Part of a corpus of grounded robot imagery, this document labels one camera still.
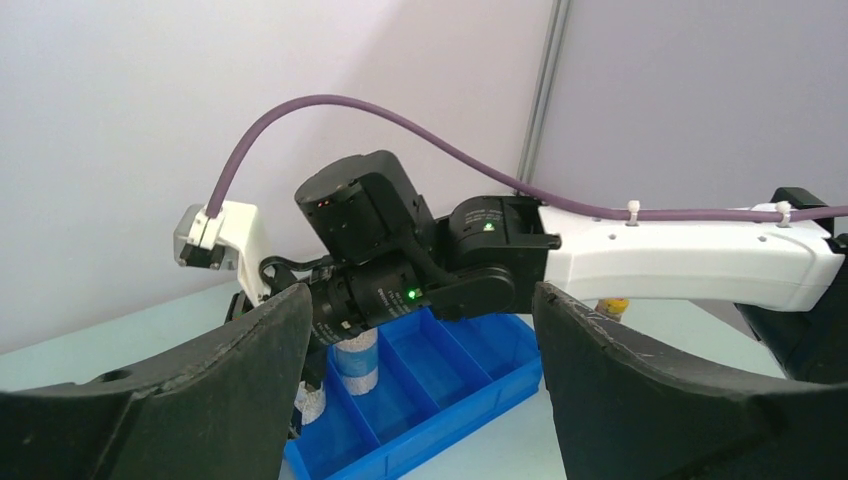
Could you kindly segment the silver-lid blue-label jar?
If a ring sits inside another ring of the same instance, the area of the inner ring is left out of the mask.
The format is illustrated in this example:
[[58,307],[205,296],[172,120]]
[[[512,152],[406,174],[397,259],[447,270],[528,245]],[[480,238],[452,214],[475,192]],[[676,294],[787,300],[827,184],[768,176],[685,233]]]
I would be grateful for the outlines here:
[[353,396],[366,395],[378,384],[378,339],[378,330],[371,329],[333,347],[334,362],[341,382]]

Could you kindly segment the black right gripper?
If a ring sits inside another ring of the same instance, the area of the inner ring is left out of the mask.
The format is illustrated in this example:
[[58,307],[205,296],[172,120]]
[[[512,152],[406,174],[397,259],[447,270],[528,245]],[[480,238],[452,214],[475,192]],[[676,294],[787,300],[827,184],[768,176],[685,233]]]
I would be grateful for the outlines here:
[[328,256],[307,262],[270,256],[260,262],[259,273],[272,294],[296,282],[309,287],[312,333],[301,380],[311,391],[324,382],[331,346],[427,307],[427,289],[434,285],[402,254],[354,266]]

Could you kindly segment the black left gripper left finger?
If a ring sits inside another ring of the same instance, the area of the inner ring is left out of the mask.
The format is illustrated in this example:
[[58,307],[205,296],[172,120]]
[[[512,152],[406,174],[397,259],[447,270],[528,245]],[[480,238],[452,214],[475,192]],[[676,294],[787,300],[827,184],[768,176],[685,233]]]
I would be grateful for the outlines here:
[[5,479],[275,479],[309,343],[296,284],[85,384],[1,396]]

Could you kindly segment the black-lid jar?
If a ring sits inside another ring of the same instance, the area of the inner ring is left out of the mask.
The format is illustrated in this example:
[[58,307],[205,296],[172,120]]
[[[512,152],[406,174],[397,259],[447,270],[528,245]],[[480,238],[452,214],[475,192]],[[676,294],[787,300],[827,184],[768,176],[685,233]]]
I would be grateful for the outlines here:
[[305,381],[299,383],[294,408],[300,413],[302,425],[308,425],[317,420],[325,411],[326,404],[326,392],[322,383],[317,387]]

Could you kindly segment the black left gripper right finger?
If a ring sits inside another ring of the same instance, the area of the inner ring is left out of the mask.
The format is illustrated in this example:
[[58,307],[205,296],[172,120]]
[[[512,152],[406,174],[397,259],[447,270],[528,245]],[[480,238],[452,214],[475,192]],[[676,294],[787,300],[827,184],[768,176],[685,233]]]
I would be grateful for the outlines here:
[[570,479],[843,479],[847,387],[679,350],[538,283],[532,317]]

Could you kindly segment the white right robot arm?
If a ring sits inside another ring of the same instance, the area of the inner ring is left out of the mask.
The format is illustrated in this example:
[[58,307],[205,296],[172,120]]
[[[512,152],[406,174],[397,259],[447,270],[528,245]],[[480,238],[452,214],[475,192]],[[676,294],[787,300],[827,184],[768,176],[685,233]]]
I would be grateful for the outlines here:
[[313,345],[324,349],[408,313],[458,321],[527,313],[548,282],[578,299],[733,303],[794,380],[847,378],[847,239],[809,191],[781,187],[724,218],[584,216],[539,199],[477,196],[435,218],[391,152],[337,160],[295,202],[327,249],[250,264],[266,300],[308,273]]

